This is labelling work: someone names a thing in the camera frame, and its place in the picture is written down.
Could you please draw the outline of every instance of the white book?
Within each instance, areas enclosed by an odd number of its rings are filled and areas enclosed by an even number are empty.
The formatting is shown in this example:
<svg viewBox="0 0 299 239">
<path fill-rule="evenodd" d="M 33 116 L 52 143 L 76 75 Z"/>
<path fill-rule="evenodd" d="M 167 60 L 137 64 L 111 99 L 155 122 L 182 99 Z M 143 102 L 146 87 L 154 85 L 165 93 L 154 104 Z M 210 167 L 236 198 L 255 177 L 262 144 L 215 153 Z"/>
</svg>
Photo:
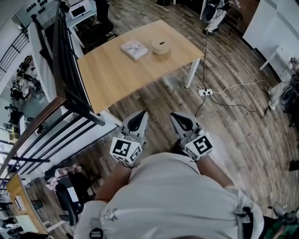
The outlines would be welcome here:
<svg viewBox="0 0 299 239">
<path fill-rule="evenodd" d="M 147 49 L 145 46 L 143 46 L 136 40 L 130 40 L 125 44 L 122 44 L 121 49 L 123 49 L 123 51 L 134 60 L 139 59 L 149 51 L 149 49 Z"/>
</svg>

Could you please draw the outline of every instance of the wooden board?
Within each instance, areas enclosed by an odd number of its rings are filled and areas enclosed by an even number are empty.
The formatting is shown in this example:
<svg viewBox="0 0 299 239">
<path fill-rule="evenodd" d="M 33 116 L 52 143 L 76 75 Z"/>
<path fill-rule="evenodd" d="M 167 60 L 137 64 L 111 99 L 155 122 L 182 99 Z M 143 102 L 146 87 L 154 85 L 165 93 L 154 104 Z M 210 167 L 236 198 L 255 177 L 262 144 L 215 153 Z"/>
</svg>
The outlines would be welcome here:
<svg viewBox="0 0 299 239">
<path fill-rule="evenodd" d="M 38 232 L 40 234 L 48 234 L 47 229 L 42 224 L 40 218 L 38 217 L 35 209 L 32 206 L 32 203 L 27 195 L 27 192 L 25 191 L 25 188 L 20 180 L 20 177 L 18 174 L 16 174 L 7 184 L 7 191 L 10 193 L 10 199 L 13 203 L 14 207 L 14 215 L 15 216 L 21 216 L 21 215 L 28 215 L 33 222 L 33 224 L 38 229 Z M 25 211 L 20 211 L 17 206 L 15 205 L 14 199 L 15 197 L 19 195 L 24 203 L 24 206 L 26 208 Z"/>
<path fill-rule="evenodd" d="M 170 44 L 164 55 L 152 53 L 151 42 L 163 39 Z M 149 49 L 137 61 L 121 45 L 135 39 Z M 78 60 L 87 95 L 96 114 L 148 83 L 198 58 L 203 53 L 164 21 L 136 28 L 97 47 Z"/>
</svg>

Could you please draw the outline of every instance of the black office chair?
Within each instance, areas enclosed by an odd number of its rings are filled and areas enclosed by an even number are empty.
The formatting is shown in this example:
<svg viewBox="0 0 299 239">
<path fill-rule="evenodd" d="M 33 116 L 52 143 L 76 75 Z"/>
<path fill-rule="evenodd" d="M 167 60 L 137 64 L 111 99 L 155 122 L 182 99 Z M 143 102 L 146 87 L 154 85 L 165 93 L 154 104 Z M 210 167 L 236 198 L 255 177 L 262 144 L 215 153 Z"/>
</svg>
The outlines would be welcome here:
<svg viewBox="0 0 299 239">
<path fill-rule="evenodd" d="M 56 195 L 60 202 L 60 206 L 64 211 L 68 211 L 66 215 L 59 215 L 60 219 L 70 223 L 70 226 L 74 226 L 78 222 L 78 215 L 83 211 L 84 204 L 93 200 L 95 193 L 89 196 L 87 190 L 91 188 L 93 181 L 87 179 L 84 174 L 70 173 L 68 176 L 60 178 L 58 184 L 55 187 Z M 74 187 L 77 202 L 73 202 L 68 188 Z"/>
<path fill-rule="evenodd" d="M 100 22 L 95 26 L 91 26 L 82 34 L 82 40 L 85 47 L 89 50 L 95 46 L 100 46 L 107 42 L 111 37 L 117 37 L 112 33 L 114 26 L 108 19 L 109 4 L 106 0 L 94 0 L 97 7 L 97 19 Z"/>
</svg>

